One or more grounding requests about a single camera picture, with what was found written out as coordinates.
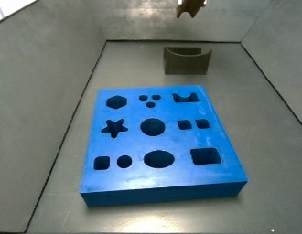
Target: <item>star-shaped hole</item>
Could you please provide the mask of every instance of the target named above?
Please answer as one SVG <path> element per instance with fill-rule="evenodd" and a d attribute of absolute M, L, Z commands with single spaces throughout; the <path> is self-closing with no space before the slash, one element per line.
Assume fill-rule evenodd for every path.
<path fill-rule="evenodd" d="M 123 119 L 113 122 L 110 120 L 106 120 L 106 127 L 101 130 L 101 133 L 109 133 L 111 138 L 115 138 L 118 135 L 118 132 L 126 132 L 127 128 L 122 126 Z"/>

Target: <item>square hole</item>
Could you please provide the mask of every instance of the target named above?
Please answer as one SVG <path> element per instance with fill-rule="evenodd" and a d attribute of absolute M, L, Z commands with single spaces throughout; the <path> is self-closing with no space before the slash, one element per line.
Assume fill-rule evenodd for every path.
<path fill-rule="evenodd" d="M 209 128 L 208 120 L 196 120 L 194 123 L 198 129 Z"/>
<path fill-rule="evenodd" d="M 177 121 L 181 130 L 192 129 L 190 121 Z"/>
<path fill-rule="evenodd" d="M 106 170 L 109 167 L 109 157 L 99 156 L 94 158 L 93 169 L 94 170 Z"/>
<path fill-rule="evenodd" d="M 221 158 L 218 156 L 218 151 L 216 148 L 192 149 L 190 155 L 193 163 L 196 165 L 210 165 L 218 164 L 221 162 Z"/>

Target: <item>blue block side face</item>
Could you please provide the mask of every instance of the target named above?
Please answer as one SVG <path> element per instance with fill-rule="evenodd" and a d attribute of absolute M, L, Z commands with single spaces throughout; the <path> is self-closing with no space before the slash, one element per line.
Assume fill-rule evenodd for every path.
<path fill-rule="evenodd" d="M 98 91 L 79 182 L 89 207 L 234 196 L 246 181 L 202 87 Z M 198 193 L 169 198 L 174 189 Z"/>

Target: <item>circular hole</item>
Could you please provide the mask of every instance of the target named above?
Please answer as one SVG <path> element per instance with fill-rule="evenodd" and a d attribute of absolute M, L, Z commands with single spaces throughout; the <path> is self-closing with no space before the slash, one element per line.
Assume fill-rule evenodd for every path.
<path fill-rule="evenodd" d="M 141 123 L 139 129 L 143 134 L 157 136 L 165 131 L 165 124 L 157 119 L 147 119 Z"/>
<path fill-rule="evenodd" d="M 174 162 L 174 156 L 166 151 L 151 151 L 145 154 L 145 165 L 153 168 L 165 168 Z"/>
<path fill-rule="evenodd" d="M 147 102 L 147 103 L 146 103 L 146 106 L 147 106 L 149 108 L 153 108 L 153 107 L 154 107 L 154 102 Z"/>
<path fill-rule="evenodd" d="M 129 167 L 131 164 L 131 158 L 127 155 L 122 155 L 118 159 L 117 159 L 117 166 L 119 168 L 126 168 Z"/>
<path fill-rule="evenodd" d="M 145 100 L 147 99 L 147 97 L 146 97 L 146 95 L 139 95 L 139 96 L 138 96 L 138 99 L 139 99 L 141 101 L 145 101 Z"/>
<path fill-rule="evenodd" d="M 160 95 L 151 95 L 151 99 L 153 99 L 153 100 L 160 100 L 160 99 L 161 99 L 161 96 L 160 96 Z"/>

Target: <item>gray wall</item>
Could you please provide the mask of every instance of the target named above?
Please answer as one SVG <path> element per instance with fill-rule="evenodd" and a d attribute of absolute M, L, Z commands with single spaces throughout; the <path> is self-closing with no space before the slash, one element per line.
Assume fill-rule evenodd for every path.
<path fill-rule="evenodd" d="M 0 231 L 26 228 L 103 45 L 82 1 L 38 1 L 0 24 Z"/>
<path fill-rule="evenodd" d="M 176 19 L 177 0 L 90 1 L 106 39 L 240 42 L 269 0 L 209 0 Z"/>
<path fill-rule="evenodd" d="M 302 0 L 273 0 L 241 44 L 302 122 Z"/>

